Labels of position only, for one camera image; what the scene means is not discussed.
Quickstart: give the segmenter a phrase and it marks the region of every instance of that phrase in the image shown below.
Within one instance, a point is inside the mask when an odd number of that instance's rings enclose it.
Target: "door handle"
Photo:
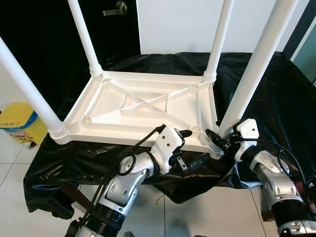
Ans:
[[[116,10],[103,11],[103,15],[104,16],[113,16],[113,15],[125,16],[127,14],[127,6],[123,1],[118,1],[116,4],[116,7],[117,7]]]

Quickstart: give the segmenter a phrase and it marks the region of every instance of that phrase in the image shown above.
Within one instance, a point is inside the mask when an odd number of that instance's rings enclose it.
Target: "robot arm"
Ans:
[[[116,237],[137,195],[138,185],[154,171],[166,174],[170,170],[169,159],[180,155],[184,137],[191,131],[178,131],[162,126],[150,152],[130,154],[119,164],[119,173],[108,183],[98,203],[90,213],[77,237]]]
[[[282,160],[279,162],[269,152],[256,147],[256,139],[259,137],[256,121],[247,119],[235,126],[234,130],[227,141],[210,130],[206,133],[224,153],[235,153],[236,161],[247,162],[249,168],[259,178],[279,235],[281,237],[316,236],[315,214],[299,195],[288,175],[289,168],[286,163]]]

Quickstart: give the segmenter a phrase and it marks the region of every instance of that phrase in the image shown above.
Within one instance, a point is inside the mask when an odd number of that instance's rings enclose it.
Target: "label on yellow container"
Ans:
[[[0,114],[0,128],[18,128],[24,126],[34,110],[28,103],[14,103]]]
[[[25,131],[18,129],[16,132],[8,132],[6,131],[9,135],[15,136],[18,139],[21,140],[32,140],[34,137],[28,135]]]

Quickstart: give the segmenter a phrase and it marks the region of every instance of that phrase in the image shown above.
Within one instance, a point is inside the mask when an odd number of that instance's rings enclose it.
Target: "door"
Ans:
[[[117,1],[79,0],[104,70],[140,53],[136,0],[124,0],[126,16],[103,15]],[[2,1],[0,37],[55,112],[87,83],[88,61],[67,0]]]

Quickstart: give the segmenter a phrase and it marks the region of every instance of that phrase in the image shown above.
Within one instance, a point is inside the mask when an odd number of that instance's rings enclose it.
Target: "black cable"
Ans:
[[[136,156],[134,155],[134,154],[130,154],[132,157],[133,157],[133,163],[132,163],[132,165],[130,166],[130,168],[126,171],[126,172],[124,172],[124,173],[120,173],[120,166],[118,166],[118,175],[119,176],[125,176],[125,175],[128,175],[132,170],[133,170],[133,168],[134,168],[134,166],[135,166],[135,164],[136,164]]]
[[[280,148],[282,148],[284,151],[286,151],[293,159],[293,161],[296,163],[296,167],[297,169],[299,170],[300,172],[300,175],[302,177],[302,182],[303,182],[303,187],[304,187],[304,190],[306,192],[306,197],[307,197],[307,202],[308,204],[310,204],[310,198],[309,198],[309,188],[308,188],[308,184],[307,184],[307,181],[306,181],[306,177],[303,173],[303,170],[297,160],[297,158],[293,155],[292,152],[290,152],[287,148],[285,148],[284,146],[278,144],[278,143],[275,143],[275,142],[272,142],[272,141],[268,141],[268,140],[261,140],[261,139],[252,139],[252,138],[241,138],[242,141],[254,141],[254,142],[265,142],[265,143],[270,143],[270,144],[273,144],[273,145],[276,145]]]
[[[136,145],[134,145],[130,150],[129,153],[132,153],[132,151],[134,149],[136,149],[137,147],[139,147],[143,142],[145,142],[146,140],[148,140],[148,138],[150,138],[155,132],[158,131],[160,127],[156,127],[153,131],[151,131],[146,137],[144,137],[142,140],[140,140],[138,143],[136,143]]]
[[[114,167],[112,167],[112,169],[110,170],[110,176],[108,177],[107,182],[104,182],[104,183],[108,183],[108,182],[109,182],[109,179],[110,179],[110,177],[112,176],[113,171],[115,170]],[[98,198],[98,200],[97,200],[97,203],[99,202],[100,198],[102,197],[102,194],[104,193],[106,187],[107,187],[107,185],[104,184],[104,185],[103,185],[103,188],[102,188],[102,190],[101,190],[100,196],[99,196],[99,198]]]
[[[105,182],[109,179],[112,170],[113,170],[113,169],[111,169],[110,172],[109,172],[107,175],[104,175],[104,177],[103,177],[101,183],[99,184],[99,186],[98,186],[98,188],[97,188],[97,191],[95,192],[95,194],[94,194],[94,196],[93,196],[93,198],[92,198],[92,200],[91,200],[90,206],[88,207],[88,209],[87,209],[87,211],[85,212],[84,216],[83,216],[83,217],[79,220],[79,222],[77,223],[77,226],[80,227],[80,226],[82,226],[82,225],[87,221],[88,215],[90,214],[91,209],[92,209],[92,207],[94,206],[94,202],[95,202],[95,200],[96,200],[98,194],[100,193],[100,189],[101,189],[102,185],[104,185]]]
[[[284,168],[284,166],[283,166],[283,164],[282,164],[282,162],[281,162],[281,157],[280,157],[281,152],[284,152],[284,150],[280,150],[280,151],[278,152],[278,156],[277,156],[278,164],[280,165],[280,167],[281,167],[281,169],[283,170],[283,172],[286,173],[286,175],[291,178],[291,175],[285,170],[285,168]]]

